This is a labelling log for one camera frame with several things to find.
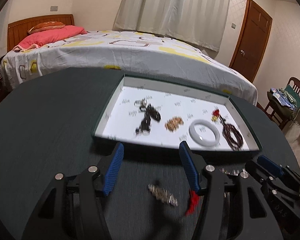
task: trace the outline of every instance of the orange pillow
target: orange pillow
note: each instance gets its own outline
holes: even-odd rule
[[[64,26],[66,26],[66,25],[63,24],[62,22],[45,22],[45,23],[39,23],[38,25],[32,27],[28,31],[28,33],[32,34],[32,33],[38,33],[38,32],[47,31],[47,30],[61,29]]]

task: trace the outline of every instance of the light switch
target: light switch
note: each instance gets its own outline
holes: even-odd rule
[[[50,11],[51,12],[57,12],[58,11],[58,6],[51,6]]]

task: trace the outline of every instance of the white jade bangle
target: white jade bangle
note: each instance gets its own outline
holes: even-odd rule
[[[208,127],[213,132],[216,139],[214,141],[208,141],[208,140],[203,139],[202,136],[200,136],[194,129],[194,126],[197,124],[202,124],[202,125]],[[206,146],[206,147],[215,146],[220,141],[220,133],[219,133],[218,129],[215,127],[215,125],[213,125],[212,123],[210,123],[206,120],[194,120],[192,122],[192,124],[189,126],[189,134],[190,134],[191,138],[197,144],[200,144],[200,145]]]

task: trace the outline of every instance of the folded clothes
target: folded clothes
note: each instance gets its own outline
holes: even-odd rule
[[[283,95],[286,96],[286,98],[288,99],[288,101],[289,101],[291,104],[293,104],[293,105],[295,106],[295,108],[297,108],[297,101],[295,100],[295,98],[294,98],[292,95],[289,94],[288,91],[283,90],[283,88],[279,88],[278,90],[279,90],[279,92],[280,92],[281,94],[283,94]]]
[[[271,88],[270,91],[273,92],[272,95],[278,100],[280,105],[287,106],[292,111],[295,111],[297,109],[296,105],[294,105],[292,102],[289,101],[286,95],[286,93],[288,93],[287,91],[282,92],[283,91],[282,89],[275,89],[275,88]]]

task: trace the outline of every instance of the patterned bedspread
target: patterned bedspread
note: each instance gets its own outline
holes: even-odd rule
[[[256,87],[237,71],[184,42],[138,32],[97,31],[25,52],[1,62],[5,85],[19,84],[68,67],[104,67],[168,75],[231,93],[256,105]]]

